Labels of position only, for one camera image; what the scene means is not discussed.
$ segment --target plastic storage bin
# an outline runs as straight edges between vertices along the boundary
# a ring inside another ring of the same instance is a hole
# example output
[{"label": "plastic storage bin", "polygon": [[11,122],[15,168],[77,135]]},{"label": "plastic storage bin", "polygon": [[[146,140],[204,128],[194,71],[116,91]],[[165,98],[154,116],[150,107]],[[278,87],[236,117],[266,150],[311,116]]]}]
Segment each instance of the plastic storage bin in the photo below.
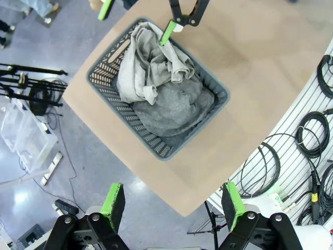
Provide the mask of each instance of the plastic storage bin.
[{"label": "plastic storage bin", "polygon": [[17,99],[12,99],[6,109],[1,136],[10,150],[17,152],[28,172],[42,165],[58,141],[52,131],[37,120],[28,106]]},{"label": "plastic storage bin", "polygon": [[24,124],[24,118],[24,110],[16,105],[16,100],[7,105],[1,126],[1,136],[12,152],[15,152],[15,143]]},{"label": "plastic storage bin", "polygon": [[87,79],[100,97],[118,114],[123,122],[141,139],[157,158],[160,160],[169,160],[227,104],[230,94],[229,90],[214,77],[211,72],[179,46],[179,44],[170,39],[175,46],[192,59],[203,85],[215,94],[215,106],[200,123],[188,130],[184,139],[175,146],[168,145],[162,138],[147,131],[130,105],[120,100],[116,86],[120,63],[130,44],[130,36],[139,23],[146,21],[150,20],[140,18],[128,27],[94,63],[88,71]]}]

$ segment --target gray plastic basket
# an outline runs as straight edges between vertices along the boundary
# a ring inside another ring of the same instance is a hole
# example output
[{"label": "gray plastic basket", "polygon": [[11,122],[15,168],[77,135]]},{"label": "gray plastic basket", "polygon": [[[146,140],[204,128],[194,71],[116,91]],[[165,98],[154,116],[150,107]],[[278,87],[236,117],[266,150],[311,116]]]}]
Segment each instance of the gray plastic basket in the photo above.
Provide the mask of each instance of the gray plastic basket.
[{"label": "gray plastic basket", "polygon": [[109,105],[114,112],[123,120],[123,122],[141,139],[143,144],[160,160],[171,159],[182,147],[184,147],[199,131],[227,104],[230,99],[229,90],[201,65],[190,53],[184,50],[173,39],[170,41],[186,53],[193,61],[196,72],[201,78],[203,85],[215,94],[214,107],[207,116],[190,130],[183,137],[182,141],[176,146],[167,145],[160,137],[150,133],[141,123],[138,116],[129,104],[120,100],[116,86],[120,63],[124,53],[129,45],[130,36],[135,27],[142,23],[150,21],[145,18],[137,19],[127,28],[113,44],[100,56],[87,74],[88,82],[97,91],[100,97]]}]

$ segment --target clear plastic container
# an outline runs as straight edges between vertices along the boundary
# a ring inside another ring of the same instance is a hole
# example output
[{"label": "clear plastic container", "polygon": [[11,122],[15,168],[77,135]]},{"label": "clear plastic container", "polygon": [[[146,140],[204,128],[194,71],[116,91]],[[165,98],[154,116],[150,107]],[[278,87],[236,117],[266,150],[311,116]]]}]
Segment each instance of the clear plastic container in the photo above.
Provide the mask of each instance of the clear plastic container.
[{"label": "clear plastic container", "polygon": [[25,117],[23,108],[19,107],[16,100],[13,99],[6,108],[1,126],[1,136],[12,152],[15,152],[15,143]]},{"label": "clear plastic container", "polygon": [[27,105],[12,99],[1,127],[1,136],[16,151],[28,172],[41,167],[58,141],[53,132],[37,120]]}]

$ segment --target dark gray cloth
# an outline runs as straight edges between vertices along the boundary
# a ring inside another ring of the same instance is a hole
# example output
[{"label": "dark gray cloth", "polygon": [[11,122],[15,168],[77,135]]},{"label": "dark gray cloth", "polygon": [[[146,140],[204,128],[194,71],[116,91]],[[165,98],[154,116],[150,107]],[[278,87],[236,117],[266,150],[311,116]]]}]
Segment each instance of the dark gray cloth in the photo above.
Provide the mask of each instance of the dark gray cloth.
[{"label": "dark gray cloth", "polygon": [[200,122],[214,103],[214,95],[198,77],[157,88],[154,105],[135,102],[133,109],[145,128],[157,136],[181,134]]}]

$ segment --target tripod stand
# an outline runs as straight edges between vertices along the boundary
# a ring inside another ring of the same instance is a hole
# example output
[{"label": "tripod stand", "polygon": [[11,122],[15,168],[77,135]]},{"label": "tripod stand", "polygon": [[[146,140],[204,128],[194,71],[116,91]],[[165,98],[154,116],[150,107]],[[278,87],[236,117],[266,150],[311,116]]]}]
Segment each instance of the tripod stand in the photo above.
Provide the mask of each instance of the tripod stand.
[{"label": "tripod stand", "polygon": [[[28,71],[36,73],[49,73],[49,74],[68,74],[63,70],[50,70],[42,68],[33,68],[21,65],[0,64],[0,66],[7,67],[7,69],[0,69],[0,95],[8,96],[9,98],[17,98],[26,100],[32,103],[40,103],[43,105],[62,106],[59,103],[62,93],[65,91],[67,84],[62,81],[49,82],[46,80],[29,79],[27,74],[23,72],[16,74],[18,71]],[[13,88],[26,89],[30,88],[28,95],[16,93]],[[58,99],[52,99],[51,93],[58,92]]]},{"label": "tripod stand", "polygon": [[[217,250],[219,249],[219,242],[217,240],[217,232],[219,232],[222,228],[224,228],[227,224],[223,224],[223,225],[216,225],[216,218],[224,218],[223,215],[216,215],[214,212],[210,212],[209,211],[209,207],[207,202],[204,202],[204,206],[206,207],[209,219],[206,220],[200,227],[198,227],[198,229],[194,232],[187,232],[186,234],[199,234],[199,233],[212,233],[214,235],[214,249]],[[201,231],[202,229],[204,229],[205,226],[207,226],[209,224],[209,222],[212,224],[212,229],[211,230],[207,230],[207,231]]]}]

